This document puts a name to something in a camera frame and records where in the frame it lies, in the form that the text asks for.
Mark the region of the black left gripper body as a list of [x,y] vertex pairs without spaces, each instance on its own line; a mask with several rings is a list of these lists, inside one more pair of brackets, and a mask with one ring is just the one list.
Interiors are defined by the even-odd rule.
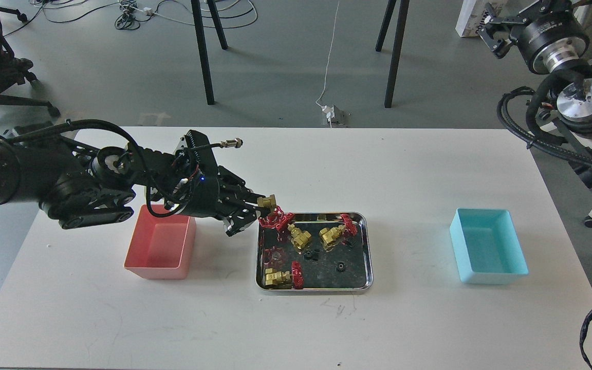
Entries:
[[180,214],[213,217],[229,223],[250,221],[250,206],[245,197],[249,194],[245,180],[223,166],[206,169],[196,166],[186,182],[178,184],[180,202],[165,201],[165,211],[178,209]]

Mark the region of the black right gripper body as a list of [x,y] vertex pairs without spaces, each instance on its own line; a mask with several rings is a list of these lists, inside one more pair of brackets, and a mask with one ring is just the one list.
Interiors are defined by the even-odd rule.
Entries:
[[587,33],[573,13],[571,1],[536,1],[516,15],[509,40],[528,69],[546,75],[583,57],[589,48]]

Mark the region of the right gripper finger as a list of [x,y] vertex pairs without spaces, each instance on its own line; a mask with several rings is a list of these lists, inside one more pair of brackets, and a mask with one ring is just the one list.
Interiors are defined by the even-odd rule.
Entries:
[[486,3],[484,10],[483,26],[477,30],[477,34],[489,47],[497,59],[502,59],[512,47],[513,41],[510,33],[515,26],[525,23],[521,14],[512,16],[498,16],[491,3]]

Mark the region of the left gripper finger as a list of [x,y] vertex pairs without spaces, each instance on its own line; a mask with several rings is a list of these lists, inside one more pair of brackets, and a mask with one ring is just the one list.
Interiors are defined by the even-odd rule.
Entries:
[[236,197],[237,207],[242,212],[270,212],[271,211],[271,197],[251,196],[251,197]]
[[262,215],[259,208],[224,208],[225,233],[231,237],[247,229]]

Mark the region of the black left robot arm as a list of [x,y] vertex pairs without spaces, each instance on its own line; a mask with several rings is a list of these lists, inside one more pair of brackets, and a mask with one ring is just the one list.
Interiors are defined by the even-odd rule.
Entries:
[[160,203],[157,218],[187,215],[224,222],[233,236],[277,210],[274,196],[254,193],[217,164],[216,148],[191,129],[172,154],[143,148],[104,120],[68,120],[14,137],[0,135],[0,205],[38,203],[63,229],[121,223],[134,210],[134,186],[145,188],[146,206]]

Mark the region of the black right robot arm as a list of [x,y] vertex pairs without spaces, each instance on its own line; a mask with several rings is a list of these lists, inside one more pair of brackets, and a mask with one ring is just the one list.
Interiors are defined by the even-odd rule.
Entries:
[[528,148],[568,162],[592,192],[592,64],[589,36],[574,16],[583,5],[589,2],[535,1],[501,16],[486,2],[478,35],[499,59],[517,47],[529,71],[544,76],[537,88],[503,94],[500,123]]

